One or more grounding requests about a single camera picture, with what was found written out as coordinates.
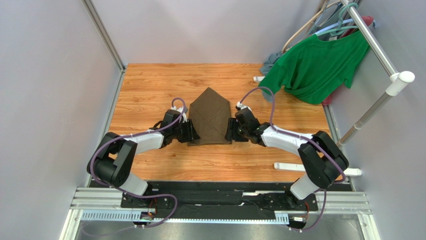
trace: hanging rack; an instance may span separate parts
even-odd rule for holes
[[[352,3],[350,0],[340,0],[342,4],[347,5]],[[339,139],[337,146],[345,146],[354,135],[374,116],[377,112],[392,98],[399,94],[409,83],[415,79],[415,75],[410,71],[398,72],[392,61],[389,59],[386,52],[380,46],[377,39],[374,37],[369,27],[363,21],[357,9],[353,6],[347,8],[347,12],[352,17],[353,22],[358,26],[364,38],[367,40],[374,54],[377,56],[386,73],[389,75],[392,82],[386,88],[383,95],[368,109],[366,113]]]

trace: gray wall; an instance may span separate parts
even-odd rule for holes
[[[262,63],[319,0],[94,0],[128,63]]]
[[[426,1],[365,0],[363,15],[379,25],[373,31],[399,71],[412,71],[413,84],[394,97],[347,144],[351,167],[361,168],[354,179],[366,191],[384,240],[426,239]],[[371,52],[356,74],[352,89],[334,94],[332,111],[343,135],[379,98],[390,80]]]
[[[0,1],[0,239],[59,238],[118,80],[81,1]]]

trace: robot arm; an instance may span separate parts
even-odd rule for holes
[[[163,120],[159,121],[150,130],[157,130],[167,126],[176,120],[183,108],[168,110]],[[120,137],[120,135],[113,132],[108,132],[100,142],[98,149],[107,142]],[[133,193],[142,196],[147,188],[148,183],[133,173],[131,173],[133,159],[136,155],[154,149],[161,149],[172,143],[176,139],[180,143],[187,143],[200,139],[197,132],[193,127],[190,119],[186,118],[185,113],[181,120],[177,121],[174,125],[159,131],[147,133],[139,136],[132,136],[128,138],[118,139],[105,147],[96,157],[93,170],[96,177],[105,183],[120,188],[125,192]],[[115,160],[110,157],[110,154],[116,155]],[[87,172],[90,174],[89,161],[87,165]]]
[[[272,127],[269,122],[260,124],[249,107],[239,104],[237,109],[235,118],[228,120],[228,141],[251,141],[253,144],[282,149],[300,156],[306,174],[291,186],[288,193],[290,205],[299,206],[308,195],[318,189],[327,189],[340,175],[337,168],[326,157],[320,157],[315,146],[305,138],[323,148],[342,171],[349,167],[348,160],[326,132],[303,134]]]

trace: black base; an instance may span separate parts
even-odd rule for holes
[[[178,206],[173,218],[177,219],[225,219],[225,220],[274,220],[274,211],[306,211],[306,206],[290,208],[285,193],[267,193],[243,196],[244,192],[285,191],[291,183],[248,182],[171,182],[152,181],[152,195],[173,194]],[[147,202],[123,195],[122,208],[146,208]],[[310,211],[317,211],[315,195],[306,198]],[[175,203],[170,197],[157,199],[157,218],[166,217]]]

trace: wooden floor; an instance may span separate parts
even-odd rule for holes
[[[130,134],[145,131],[163,119],[173,98],[189,105],[211,87],[231,104],[252,88],[260,76],[259,64],[129,64],[110,131]],[[261,123],[268,122],[271,104],[260,90],[245,101]],[[323,107],[304,103],[290,94],[276,94],[273,122],[280,128],[301,132],[328,132]],[[278,171],[273,164],[302,163],[300,158],[280,149],[249,142],[228,145],[187,146],[173,141],[169,146],[135,157],[132,172],[144,180],[292,182],[301,173]]]

